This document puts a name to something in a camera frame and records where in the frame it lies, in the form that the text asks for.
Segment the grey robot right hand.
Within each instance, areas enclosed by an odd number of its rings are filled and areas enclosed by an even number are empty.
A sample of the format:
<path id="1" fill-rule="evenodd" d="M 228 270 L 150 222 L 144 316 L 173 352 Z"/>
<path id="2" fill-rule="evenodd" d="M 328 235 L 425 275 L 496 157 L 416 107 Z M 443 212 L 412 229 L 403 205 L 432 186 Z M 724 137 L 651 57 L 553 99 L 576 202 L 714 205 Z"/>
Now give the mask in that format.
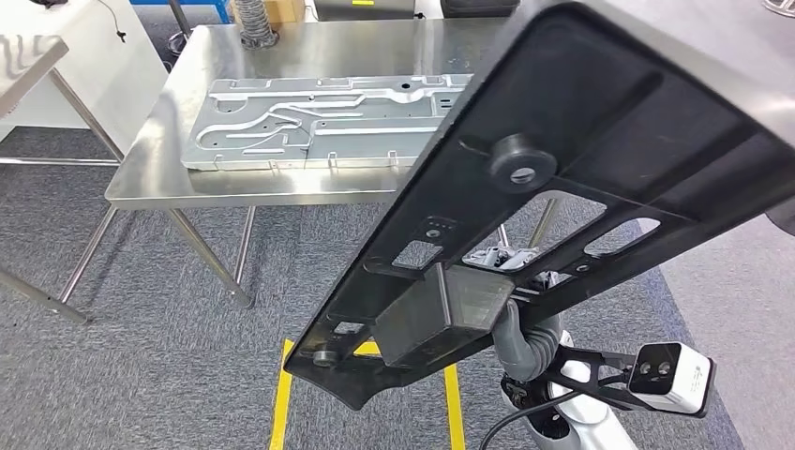
<path id="1" fill-rule="evenodd" d="M 488 247 L 464 258 L 469 265 L 502 270 L 519 268 L 537 256 L 536 247 Z M 532 381 L 551 365 L 563 335 L 562 320 L 554 315 L 543 321 L 523 319 L 518 304 L 509 299 L 491 332 L 496 354 L 505 373 L 518 382 Z"/>

